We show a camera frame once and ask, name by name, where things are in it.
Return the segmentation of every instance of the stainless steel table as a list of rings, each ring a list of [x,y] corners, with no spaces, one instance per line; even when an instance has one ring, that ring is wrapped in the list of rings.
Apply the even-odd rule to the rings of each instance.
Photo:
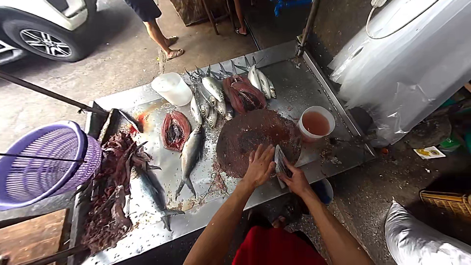
[[[246,56],[250,61],[252,57],[255,57],[257,61],[263,58],[258,63],[258,68],[271,79],[277,93],[276,99],[268,101],[269,109],[278,111],[282,116],[289,119],[299,118],[306,108],[314,105],[323,106],[332,112],[336,127],[329,137],[344,141],[329,147],[332,153],[331,157],[334,157],[334,159],[327,161],[319,159],[320,152],[328,145],[328,143],[325,143],[323,146],[325,141],[321,142],[320,145],[318,142],[314,145],[303,146],[300,160],[304,160],[303,164],[305,165],[301,168],[305,171],[309,182],[338,174],[373,159],[374,153],[369,146],[348,142],[353,137],[361,136],[360,131],[357,130],[354,121],[338,102],[327,80],[318,70],[316,63],[307,53],[304,54],[299,63],[296,62],[293,59],[295,50],[296,42],[291,41]],[[245,65],[243,57],[235,58],[233,61],[236,64]],[[226,70],[231,69],[230,61],[225,61],[222,65]],[[215,64],[211,66],[211,69],[219,71],[220,67]],[[189,82],[187,75],[184,76],[184,79]],[[130,216],[133,223],[139,222],[139,225],[135,226],[125,238],[120,240],[115,248],[88,257],[84,264],[113,264],[205,227],[239,181],[239,179],[223,174],[228,186],[228,194],[208,193],[216,142],[224,119],[218,119],[216,128],[206,129],[203,157],[191,174],[191,180],[198,194],[197,198],[191,198],[190,191],[185,187],[178,201],[176,201],[175,190],[181,178],[180,154],[162,147],[160,128],[165,113],[171,109],[183,112],[194,127],[195,122],[190,114],[189,106],[176,107],[171,105],[152,90],[149,84],[96,99],[93,104],[98,104],[106,110],[119,108],[135,117],[142,113],[146,115],[144,133],[136,136],[135,140],[138,143],[149,141],[146,144],[146,152],[153,157],[150,164],[162,168],[162,171],[155,172],[153,177],[157,178],[165,189],[168,207],[180,207],[185,211],[185,214],[171,218],[171,232],[164,229],[162,222],[160,222],[160,216],[151,208],[144,207],[143,204],[146,202],[139,200],[141,197],[139,196],[140,190],[134,187],[139,186],[140,179],[134,178],[131,180]],[[90,133],[97,130],[94,125],[96,123],[95,119],[96,117],[93,115],[88,117],[86,127]],[[287,188],[280,188],[276,179],[272,179],[255,190],[245,209],[288,192]],[[72,244],[75,244],[80,237],[80,227],[84,222],[83,216],[86,211],[86,206],[76,205],[73,218]],[[72,259],[69,262],[76,264],[77,260],[73,261]]]

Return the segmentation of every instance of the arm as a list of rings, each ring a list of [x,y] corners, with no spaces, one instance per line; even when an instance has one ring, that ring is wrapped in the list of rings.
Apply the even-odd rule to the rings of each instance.
[[[293,192],[299,195],[309,208],[321,237],[324,240],[333,265],[373,265],[373,261],[363,250],[357,240],[343,227],[322,203],[304,175],[304,172],[284,161],[293,173],[291,178],[286,175],[279,177]]]
[[[266,150],[259,145],[257,151],[250,154],[249,167],[244,178],[201,233],[185,259],[184,265],[222,262],[245,204],[255,188],[265,183],[275,169],[275,163],[272,162],[274,153],[275,148],[272,145]]]

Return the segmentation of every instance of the hand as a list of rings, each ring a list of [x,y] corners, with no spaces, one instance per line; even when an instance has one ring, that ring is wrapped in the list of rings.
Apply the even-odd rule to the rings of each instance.
[[[293,176],[290,178],[282,172],[279,172],[277,176],[290,187],[290,189],[302,197],[303,195],[312,191],[311,186],[309,185],[304,172],[291,165],[291,163],[284,157],[283,158],[284,164],[288,167],[288,169],[293,173]]]
[[[275,147],[272,144],[265,150],[263,150],[262,144],[259,145],[257,151],[250,153],[249,168],[247,168],[243,181],[254,189],[265,183],[275,170],[276,163],[272,161],[274,155]]]

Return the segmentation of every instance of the round wooden chopping board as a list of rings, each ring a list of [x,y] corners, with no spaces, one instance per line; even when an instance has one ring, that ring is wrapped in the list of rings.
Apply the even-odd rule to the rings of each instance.
[[[293,164],[301,154],[301,133],[293,121],[268,109],[257,109],[237,115],[222,127],[216,146],[221,170],[242,178],[249,166],[250,152],[259,144],[279,144]]]

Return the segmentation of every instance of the car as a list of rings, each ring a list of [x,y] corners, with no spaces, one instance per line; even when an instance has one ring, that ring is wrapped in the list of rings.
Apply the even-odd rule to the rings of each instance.
[[[28,52],[63,62],[85,58],[96,0],[0,0],[0,65]]]

